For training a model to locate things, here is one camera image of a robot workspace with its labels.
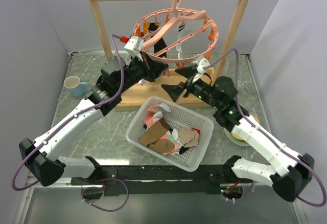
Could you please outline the pink round clip hanger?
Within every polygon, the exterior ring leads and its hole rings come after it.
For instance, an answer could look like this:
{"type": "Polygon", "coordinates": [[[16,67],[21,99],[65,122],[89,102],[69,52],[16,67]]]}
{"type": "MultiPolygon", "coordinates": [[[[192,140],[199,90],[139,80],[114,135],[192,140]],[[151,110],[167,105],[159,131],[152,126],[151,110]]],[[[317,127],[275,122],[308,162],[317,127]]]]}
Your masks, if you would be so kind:
{"type": "Polygon", "coordinates": [[[217,24],[208,16],[206,11],[182,8],[180,3],[181,0],[172,0],[170,8],[157,10],[145,15],[134,25],[132,30],[132,36],[138,36],[144,40],[142,53],[146,53],[156,61],[177,63],[179,68],[184,63],[192,62],[201,55],[209,59],[219,38],[217,24]],[[186,22],[185,29],[183,30],[184,37],[177,41],[178,25],[182,21],[186,22]],[[152,33],[148,33],[150,23],[158,25],[158,29],[152,33]],[[205,41],[207,47],[201,49],[193,57],[185,57],[182,52],[182,58],[178,59],[175,47],[180,43],[183,50],[187,43],[195,41],[195,38],[202,33],[208,33],[208,40],[205,41]],[[167,47],[154,54],[154,44],[161,38],[164,39],[167,47]]]}

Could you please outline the white plastic basket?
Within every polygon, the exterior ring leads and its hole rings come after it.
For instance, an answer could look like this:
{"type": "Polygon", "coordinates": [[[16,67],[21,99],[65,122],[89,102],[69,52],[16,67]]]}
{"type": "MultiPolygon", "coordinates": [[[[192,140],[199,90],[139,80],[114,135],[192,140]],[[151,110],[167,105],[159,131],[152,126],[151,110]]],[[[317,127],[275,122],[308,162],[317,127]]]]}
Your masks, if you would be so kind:
{"type": "Polygon", "coordinates": [[[152,96],[136,113],[126,139],[157,158],[193,172],[204,157],[213,130],[211,119],[152,96]]]}

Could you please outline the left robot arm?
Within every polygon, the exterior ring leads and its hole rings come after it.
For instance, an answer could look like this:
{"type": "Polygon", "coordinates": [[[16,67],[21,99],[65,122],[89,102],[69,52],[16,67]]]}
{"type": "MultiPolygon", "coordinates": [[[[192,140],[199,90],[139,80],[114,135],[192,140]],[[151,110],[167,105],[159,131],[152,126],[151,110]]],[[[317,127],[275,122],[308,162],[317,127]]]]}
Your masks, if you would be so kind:
{"type": "Polygon", "coordinates": [[[113,110],[121,102],[124,91],[142,79],[155,81],[166,69],[167,64],[154,61],[148,55],[134,57],[129,64],[120,57],[112,57],[101,68],[95,86],[72,112],[45,134],[20,142],[23,165],[44,187],[62,177],[81,177],[89,184],[96,184],[101,178],[100,164],[90,156],[62,157],[65,147],[113,110]]]}

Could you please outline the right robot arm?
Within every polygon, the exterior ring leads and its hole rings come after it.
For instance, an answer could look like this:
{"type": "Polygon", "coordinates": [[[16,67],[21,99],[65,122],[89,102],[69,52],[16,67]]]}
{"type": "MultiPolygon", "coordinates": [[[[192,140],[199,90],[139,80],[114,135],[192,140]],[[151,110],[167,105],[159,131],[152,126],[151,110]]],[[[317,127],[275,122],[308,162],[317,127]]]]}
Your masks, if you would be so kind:
{"type": "Polygon", "coordinates": [[[161,86],[173,101],[180,95],[192,94],[199,98],[216,110],[213,116],[221,127],[239,136],[268,162],[260,164],[232,156],[224,164],[224,178],[231,183],[246,178],[266,184],[289,202],[298,198],[312,179],[309,170],[314,167],[313,157],[308,153],[300,154],[277,140],[241,107],[235,100],[238,91],[231,78],[221,76],[210,85],[201,79],[195,67],[177,69],[176,72],[186,77],[186,82],[161,86]]]}

